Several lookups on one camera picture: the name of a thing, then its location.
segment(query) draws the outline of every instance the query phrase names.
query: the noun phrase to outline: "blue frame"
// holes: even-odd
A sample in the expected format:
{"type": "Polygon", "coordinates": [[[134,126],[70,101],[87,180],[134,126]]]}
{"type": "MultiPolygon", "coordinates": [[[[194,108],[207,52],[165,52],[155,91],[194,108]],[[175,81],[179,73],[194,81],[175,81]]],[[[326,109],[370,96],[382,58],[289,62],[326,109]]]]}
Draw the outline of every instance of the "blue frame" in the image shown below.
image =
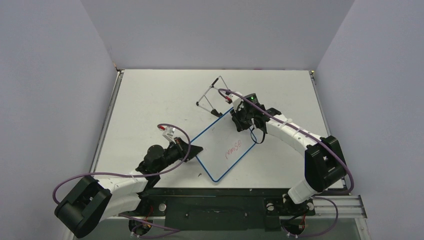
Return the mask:
{"type": "MultiPolygon", "coordinates": [[[[231,110],[233,109],[233,107],[231,107],[228,111],[226,111],[222,116],[220,116],[217,120],[215,120],[211,125],[209,125],[207,128],[205,128],[205,130],[203,130],[201,133],[199,133],[199,135],[197,135],[195,138],[193,138],[193,140],[191,140],[191,142],[193,143],[198,137],[200,137],[204,132],[206,132],[206,130],[208,130],[210,127],[212,127],[214,124],[216,124],[221,118],[223,118],[225,115],[227,115],[231,110]]],[[[253,145],[251,147],[249,147],[249,149],[243,153],[243,155],[241,155],[241,157],[230,167],[228,168],[228,170],[226,172],[224,172],[224,174],[218,178],[218,180],[215,180],[211,174],[209,174],[208,170],[206,169],[206,167],[203,165],[203,163],[200,161],[200,159],[198,158],[198,156],[196,156],[197,161],[200,163],[200,165],[203,167],[203,169],[205,170],[205,172],[207,173],[207,175],[209,176],[210,179],[212,179],[212,181],[214,183],[219,182],[254,146],[256,145],[256,143],[253,143],[253,145]]]]}

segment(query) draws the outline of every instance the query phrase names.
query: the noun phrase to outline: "red text on whiteboard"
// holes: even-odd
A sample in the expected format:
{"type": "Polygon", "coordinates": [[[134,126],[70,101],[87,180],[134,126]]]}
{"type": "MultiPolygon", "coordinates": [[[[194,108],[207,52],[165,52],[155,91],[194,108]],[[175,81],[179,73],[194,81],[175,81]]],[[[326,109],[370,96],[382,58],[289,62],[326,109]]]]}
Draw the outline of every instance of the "red text on whiteboard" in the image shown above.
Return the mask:
{"type": "Polygon", "coordinates": [[[237,152],[241,145],[242,145],[242,140],[238,140],[237,142],[235,142],[234,145],[230,149],[228,149],[228,151],[225,153],[225,158],[228,159],[228,157],[233,152],[237,152]]]}

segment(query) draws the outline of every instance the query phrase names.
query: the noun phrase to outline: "white table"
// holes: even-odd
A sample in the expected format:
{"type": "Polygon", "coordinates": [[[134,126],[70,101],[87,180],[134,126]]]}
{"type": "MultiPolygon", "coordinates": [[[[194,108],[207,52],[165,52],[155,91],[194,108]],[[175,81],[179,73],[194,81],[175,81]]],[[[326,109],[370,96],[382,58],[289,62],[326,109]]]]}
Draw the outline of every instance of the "white table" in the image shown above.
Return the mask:
{"type": "MultiPolygon", "coordinates": [[[[244,95],[256,93],[266,108],[280,110],[310,132],[328,135],[308,71],[127,69],[95,171],[126,174],[139,165],[150,146],[167,147],[168,142],[156,127],[159,123],[174,124],[191,138],[197,136],[217,117],[195,103],[220,75],[231,90],[244,95]]],[[[219,112],[230,108],[216,93],[208,98],[219,112]]],[[[176,136],[184,138],[181,133],[176,136]]],[[[219,183],[212,182],[194,158],[161,175],[156,187],[291,188],[303,174],[304,159],[300,154],[267,135],[265,142],[256,145],[219,183]]],[[[342,187],[341,180],[332,186],[342,187]]]]}

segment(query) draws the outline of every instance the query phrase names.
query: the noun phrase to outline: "gray wall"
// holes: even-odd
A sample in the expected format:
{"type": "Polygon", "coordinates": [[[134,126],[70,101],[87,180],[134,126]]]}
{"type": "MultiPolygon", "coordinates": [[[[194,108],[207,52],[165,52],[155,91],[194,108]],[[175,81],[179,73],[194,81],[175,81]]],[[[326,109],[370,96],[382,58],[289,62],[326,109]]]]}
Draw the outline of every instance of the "gray wall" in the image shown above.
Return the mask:
{"type": "Polygon", "coordinates": [[[422,239],[424,1],[356,0],[316,70],[373,239],[422,239]]]}
{"type": "Polygon", "coordinates": [[[61,239],[52,190],[89,171],[116,71],[79,0],[3,0],[0,23],[0,239],[61,239]]]}
{"type": "Polygon", "coordinates": [[[316,69],[354,0],[81,0],[121,69],[316,69]]]}

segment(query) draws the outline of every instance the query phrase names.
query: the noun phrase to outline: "purple cable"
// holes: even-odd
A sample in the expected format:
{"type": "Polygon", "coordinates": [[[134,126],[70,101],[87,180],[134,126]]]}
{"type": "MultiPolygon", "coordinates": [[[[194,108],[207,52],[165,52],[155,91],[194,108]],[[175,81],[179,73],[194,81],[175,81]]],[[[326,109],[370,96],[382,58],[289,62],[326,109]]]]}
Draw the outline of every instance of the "purple cable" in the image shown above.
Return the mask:
{"type": "Polygon", "coordinates": [[[78,179],[78,178],[81,178],[81,177],[94,176],[94,175],[109,175],[109,176],[122,177],[122,178],[145,178],[145,177],[151,177],[151,176],[157,176],[157,175],[166,174],[166,173],[169,173],[172,170],[178,168],[188,158],[189,153],[190,153],[190,150],[191,150],[191,146],[192,146],[192,141],[190,140],[189,135],[184,130],[182,130],[181,128],[179,128],[179,127],[177,127],[175,125],[168,124],[168,123],[161,123],[161,124],[158,124],[157,125],[157,127],[160,127],[160,126],[168,126],[168,127],[171,127],[171,128],[176,128],[176,129],[180,130],[185,135],[185,137],[187,138],[187,141],[188,141],[187,153],[185,154],[184,158],[176,166],[174,166],[174,167],[172,167],[172,168],[170,168],[170,169],[168,169],[166,171],[161,171],[161,172],[158,172],[158,173],[151,173],[151,174],[140,174],[140,175],[126,175],[126,174],[113,173],[113,172],[89,172],[89,173],[78,174],[76,176],[70,177],[70,178],[66,179],[65,181],[59,183],[53,189],[53,201],[56,204],[59,204],[60,203],[59,200],[58,200],[58,198],[56,197],[56,192],[58,191],[58,189],[62,185],[64,185],[65,183],[67,183],[69,181],[72,181],[74,179],[78,179]]]}
{"type": "MultiPolygon", "coordinates": [[[[302,235],[297,235],[298,238],[317,237],[317,236],[321,236],[323,234],[326,234],[326,233],[330,232],[336,226],[337,221],[339,220],[339,209],[337,208],[336,204],[332,200],[330,200],[328,198],[325,198],[325,197],[322,197],[322,196],[314,196],[313,199],[322,199],[322,200],[328,201],[331,204],[333,204],[333,206],[335,207],[335,219],[334,219],[334,222],[332,223],[332,225],[329,228],[327,228],[326,230],[324,230],[322,232],[311,233],[311,234],[304,234],[304,235],[303,234],[302,235]]],[[[288,232],[290,234],[290,236],[296,237],[296,235],[294,235],[294,234],[290,233],[289,231],[287,231],[287,229],[285,229],[284,226],[281,226],[281,227],[282,227],[282,229],[284,229],[284,231],[288,232]]]]}
{"type": "MultiPolygon", "coordinates": [[[[148,222],[148,221],[144,221],[142,219],[139,219],[139,218],[136,218],[136,217],[133,217],[133,216],[128,216],[128,215],[125,215],[125,214],[122,214],[122,213],[120,213],[118,216],[124,217],[124,218],[127,218],[127,219],[131,219],[131,220],[135,220],[135,221],[140,222],[142,224],[148,224],[148,225],[151,225],[153,227],[157,227],[157,228],[161,228],[161,229],[172,231],[172,232],[167,232],[167,233],[156,235],[156,236],[143,236],[143,235],[139,235],[139,237],[142,238],[142,239],[157,239],[157,238],[165,237],[165,236],[168,236],[168,235],[171,235],[171,234],[175,234],[175,233],[180,232],[180,230],[178,230],[176,228],[171,228],[171,227],[167,227],[167,226],[158,225],[158,224],[155,224],[155,223],[152,223],[152,222],[148,222]]],[[[131,232],[132,233],[135,233],[136,232],[136,229],[138,227],[140,227],[140,226],[141,225],[135,226],[134,228],[132,228],[131,232]]]]}
{"type": "Polygon", "coordinates": [[[299,131],[301,134],[308,136],[309,138],[311,138],[312,140],[314,140],[315,142],[317,142],[319,145],[321,145],[325,150],[327,150],[336,160],[337,162],[344,168],[344,170],[346,171],[347,175],[349,176],[349,180],[350,180],[350,187],[348,190],[344,190],[344,191],[331,191],[331,190],[327,190],[325,191],[326,193],[332,193],[332,194],[348,194],[350,192],[352,192],[352,190],[355,187],[355,182],[354,182],[354,177],[352,176],[351,171],[349,170],[348,166],[346,166],[346,164],[340,159],[339,156],[337,156],[328,146],[326,146],[322,141],[318,140],[316,137],[312,136],[311,134],[297,128],[296,126],[290,124],[290,123],[286,123],[274,116],[272,116],[271,114],[267,113],[266,111],[262,110],[260,107],[256,106],[253,102],[251,102],[250,100],[248,100],[247,98],[245,98],[244,96],[233,92],[231,90],[228,89],[224,89],[224,88],[220,88],[218,89],[218,93],[225,98],[224,94],[222,92],[226,92],[226,93],[230,93],[233,95],[236,95],[237,97],[243,99],[243,101],[245,101],[246,103],[252,105],[252,107],[254,107],[255,109],[259,110],[261,113],[263,113],[264,115],[266,115],[267,117],[281,123],[281,124],[285,124],[286,126],[289,126],[290,128],[299,131]]]}

